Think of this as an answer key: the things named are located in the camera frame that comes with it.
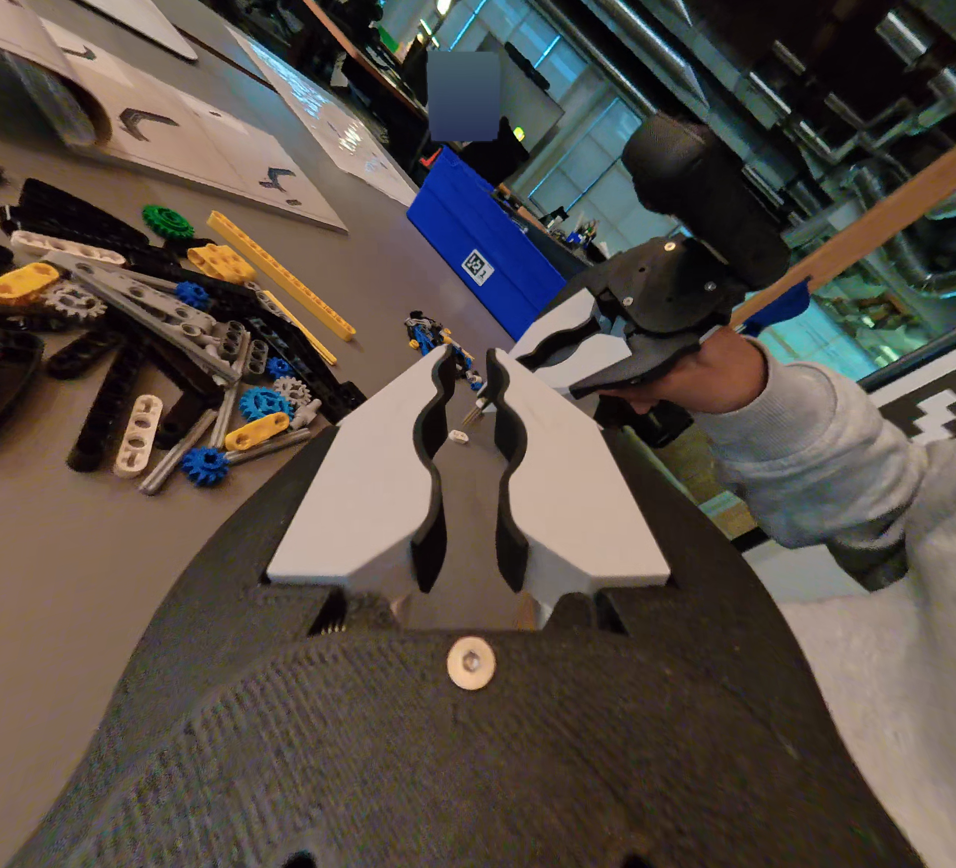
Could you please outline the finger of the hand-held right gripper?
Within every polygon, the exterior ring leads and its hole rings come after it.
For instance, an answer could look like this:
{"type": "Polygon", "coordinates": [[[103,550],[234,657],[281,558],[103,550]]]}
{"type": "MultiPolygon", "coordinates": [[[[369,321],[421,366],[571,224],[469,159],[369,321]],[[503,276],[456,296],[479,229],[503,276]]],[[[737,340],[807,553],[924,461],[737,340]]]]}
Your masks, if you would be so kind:
{"type": "Polygon", "coordinates": [[[599,334],[597,300],[582,288],[535,320],[509,356],[528,370],[542,370],[569,360],[586,340],[599,334]]]}
{"type": "Polygon", "coordinates": [[[595,334],[584,339],[565,360],[538,367],[534,373],[562,396],[586,396],[593,390],[586,387],[575,390],[575,387],[630,356],[631,348],[625,339],[595,334]]]}

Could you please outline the blue plastic bin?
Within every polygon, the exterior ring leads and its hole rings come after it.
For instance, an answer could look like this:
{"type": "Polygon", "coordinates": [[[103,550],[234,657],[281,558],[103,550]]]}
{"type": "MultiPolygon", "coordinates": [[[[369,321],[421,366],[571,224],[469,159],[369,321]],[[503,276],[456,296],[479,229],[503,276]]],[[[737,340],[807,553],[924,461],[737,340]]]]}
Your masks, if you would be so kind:
{"type": "Polygon", "coordinates": [[[434,159],[407,216],[512,339],[564,286],[492,186],[449,148],[434,159]]]}

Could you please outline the yellow lego frame piece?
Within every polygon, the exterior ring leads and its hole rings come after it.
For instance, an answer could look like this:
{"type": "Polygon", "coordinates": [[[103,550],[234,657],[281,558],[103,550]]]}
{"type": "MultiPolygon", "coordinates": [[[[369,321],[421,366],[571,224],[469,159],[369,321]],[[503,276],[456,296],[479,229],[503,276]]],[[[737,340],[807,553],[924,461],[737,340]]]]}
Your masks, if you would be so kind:
{"type": "Polygon", "coordinates": [[[228,246],[206,244],[199,248],[189,248],[186,257],[198,271],[208,277],[237,286],[256,281],[254,267],[228,246]]]}

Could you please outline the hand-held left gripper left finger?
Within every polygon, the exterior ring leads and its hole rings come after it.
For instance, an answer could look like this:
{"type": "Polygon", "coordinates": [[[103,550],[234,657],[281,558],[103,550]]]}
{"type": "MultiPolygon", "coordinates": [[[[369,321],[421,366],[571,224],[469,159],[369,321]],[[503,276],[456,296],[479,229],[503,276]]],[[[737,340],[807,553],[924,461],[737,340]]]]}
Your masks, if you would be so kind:
{"type": "Polygon", "coordinates": [[[457,371],[442,346],[333,431],[317,473],[267,568],[273,584],[351,593],[429,593],[448,530],[434,458],[448,440],[457,371]]]}

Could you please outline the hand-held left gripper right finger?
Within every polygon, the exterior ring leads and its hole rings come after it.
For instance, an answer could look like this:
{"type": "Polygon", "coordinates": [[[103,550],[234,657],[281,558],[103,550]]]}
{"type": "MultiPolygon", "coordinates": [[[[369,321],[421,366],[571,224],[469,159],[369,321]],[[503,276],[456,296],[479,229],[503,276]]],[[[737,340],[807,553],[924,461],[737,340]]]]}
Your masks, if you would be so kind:
{"type": "Polygon", "coordinates": [[[496,559],[545,620],[568,595],[664,586],[670,566],[592,418],[501,349],[486,354],[496,559]]]}

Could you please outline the long yellow lego beam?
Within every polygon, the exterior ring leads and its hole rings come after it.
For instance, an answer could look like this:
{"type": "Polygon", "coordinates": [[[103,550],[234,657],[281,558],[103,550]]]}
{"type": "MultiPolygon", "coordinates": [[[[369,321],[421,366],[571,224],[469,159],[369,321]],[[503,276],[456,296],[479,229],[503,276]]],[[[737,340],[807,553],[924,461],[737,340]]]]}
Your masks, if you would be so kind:
{"type": "Polygon", "coordinates": [[[247,263],[265,274],[269,280],[282,288],[326,329],[342,341],[351,342],[356,336],[355,328],[344,317],[324,302],[290,270],[280,264],[271,254],[249,237],[221,212],[213,210],[207,219],[209,229],[215,231],[226,244],[241,254],[247,263]]]}

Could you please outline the black computer monitor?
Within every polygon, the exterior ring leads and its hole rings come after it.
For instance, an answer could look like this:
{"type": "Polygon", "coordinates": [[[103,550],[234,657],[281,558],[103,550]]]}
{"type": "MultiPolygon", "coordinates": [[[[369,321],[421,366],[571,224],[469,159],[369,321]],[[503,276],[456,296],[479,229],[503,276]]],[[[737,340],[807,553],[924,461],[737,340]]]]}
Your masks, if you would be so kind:
{"type": "Polygon", "coordinates": [[[497,187],[506,183],[531,156],[514,130],[506,125],[494,140],[470,142],[459,157],[482,180],[497,187]]]}

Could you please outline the blue cloth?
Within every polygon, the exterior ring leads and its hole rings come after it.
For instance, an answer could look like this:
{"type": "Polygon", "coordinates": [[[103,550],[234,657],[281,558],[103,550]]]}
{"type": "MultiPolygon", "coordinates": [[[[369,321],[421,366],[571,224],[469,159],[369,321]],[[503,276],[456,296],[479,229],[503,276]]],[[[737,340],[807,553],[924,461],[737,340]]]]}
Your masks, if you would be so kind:
{"type": "Polygon", "coordinates": [[[747,337],[761,336],[768,328],[794,319],[806,312],[811,302],[809,278],[789,288],[771,303],[755,312],[741,326],[740,333],[747,337]]]}

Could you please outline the lego instruction booklet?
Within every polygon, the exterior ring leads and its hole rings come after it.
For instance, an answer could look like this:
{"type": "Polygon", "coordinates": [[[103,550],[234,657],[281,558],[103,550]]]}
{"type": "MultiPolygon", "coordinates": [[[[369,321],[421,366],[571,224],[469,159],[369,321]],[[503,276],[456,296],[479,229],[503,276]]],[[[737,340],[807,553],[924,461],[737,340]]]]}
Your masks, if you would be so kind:
{"type": "Polygon", "coordinates": [[[2,80],[17,80],[65,145],[347,232],[272,134],[42,19],[28,0],[1,10],[2,80]]]}

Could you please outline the thin yellow lego axle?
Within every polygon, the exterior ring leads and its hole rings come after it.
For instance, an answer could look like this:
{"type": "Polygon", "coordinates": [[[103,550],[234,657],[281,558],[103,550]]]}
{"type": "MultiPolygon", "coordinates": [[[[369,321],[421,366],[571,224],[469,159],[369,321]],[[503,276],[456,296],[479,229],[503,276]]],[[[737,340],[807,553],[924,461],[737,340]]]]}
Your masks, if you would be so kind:
{"type": "Polygon", "coordinates": [[[315,349],[319,355],[323,358],[325,363],[331,367],[338,365],[338,359],[335,357],[328,348],[323,345],[316,336],[314,336],[302,323],[295,317],[288,309],[278,302],[274,295],[269,290],[263,290],[261,288],[255,291],[255,296],[258,302],[269,312],[273,313],[276,316],[281,317],[283,320],[296,327],[301,335],[308,341],[308,343],[315,349]]]}

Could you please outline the pile of small lego pins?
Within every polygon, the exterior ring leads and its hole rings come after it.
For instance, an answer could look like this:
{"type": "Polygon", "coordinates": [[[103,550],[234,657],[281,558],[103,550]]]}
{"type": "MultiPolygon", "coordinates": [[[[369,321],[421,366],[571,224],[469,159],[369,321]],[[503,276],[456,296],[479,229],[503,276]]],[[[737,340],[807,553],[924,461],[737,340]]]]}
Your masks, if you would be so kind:
{"type": "Polygon", "coordinates": [[[442,322],[420,310],[413,310],[405,318],[404,326],[409,346],[413,350],[426,356],[438,347],[450,347],[458,378],[466,382],[474,392],[483,388],[484,378],[476,369],[473,355],[453,338],[451,331],[442,322]]]}

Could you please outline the person's right hand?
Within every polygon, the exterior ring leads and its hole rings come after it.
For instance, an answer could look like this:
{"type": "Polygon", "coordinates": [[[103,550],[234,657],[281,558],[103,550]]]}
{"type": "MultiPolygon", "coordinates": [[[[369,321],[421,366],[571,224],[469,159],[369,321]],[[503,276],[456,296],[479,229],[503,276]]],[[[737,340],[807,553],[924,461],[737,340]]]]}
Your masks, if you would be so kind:
{"type": "Polygon", "coordinates": [[[769,365],[758,345],[723,327],[694,354],[682,357],[664,376],[615,391],[639,414],[660,403],[689,413],[724,415],[754,402],[769,379],[769,365]]]}

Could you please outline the large display screen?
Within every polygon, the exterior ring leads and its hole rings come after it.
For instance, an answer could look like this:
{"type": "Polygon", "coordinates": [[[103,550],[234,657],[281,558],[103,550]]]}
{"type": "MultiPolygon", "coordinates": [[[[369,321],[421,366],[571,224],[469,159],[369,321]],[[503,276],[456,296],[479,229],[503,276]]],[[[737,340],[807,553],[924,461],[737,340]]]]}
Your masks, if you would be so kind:
{"type": "Polygon", "coordinates": [[[499,49],[501,115],[508,119],[520,144],[531,155],[564,115],[560,105],[532,82],[508,53],[499,49]]]}

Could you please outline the person's right forearm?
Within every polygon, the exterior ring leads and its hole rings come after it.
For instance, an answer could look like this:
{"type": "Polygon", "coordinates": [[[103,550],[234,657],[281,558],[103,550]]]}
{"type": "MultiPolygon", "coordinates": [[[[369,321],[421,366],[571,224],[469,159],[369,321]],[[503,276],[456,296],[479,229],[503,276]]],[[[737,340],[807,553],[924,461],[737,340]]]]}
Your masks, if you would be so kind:
{"type": "Polygon", "coordinates": [[[954,601],[954,440],[913,442],[853,381],[751,341],[769,365],[762,394],[733,413],[692,413],[728,487],[773,541],[825,546],[868,591],[915,575],[954,601]]]}

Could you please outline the pile of large lego parts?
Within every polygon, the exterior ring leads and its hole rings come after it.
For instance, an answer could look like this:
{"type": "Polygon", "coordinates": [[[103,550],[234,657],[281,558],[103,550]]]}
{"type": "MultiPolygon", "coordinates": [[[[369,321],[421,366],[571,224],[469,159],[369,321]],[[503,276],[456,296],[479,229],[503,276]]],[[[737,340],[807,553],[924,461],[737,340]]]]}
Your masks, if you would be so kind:
{"type": "Polygon", "coordinates": [[[138,486],[152,495],[176,470],[216,487],[365,402],[258,302],[257,289],[278,286],[265,274],[237,286],[187,260],[189,248],[230,247],[220,236],[167,241],[143,224],[37,178],[2,205],[2,424],[40,370],[68,382],[108,359],[66,464],[86,474],[113,457],[113,474],[134,479],[157,460],[138,486]]]}

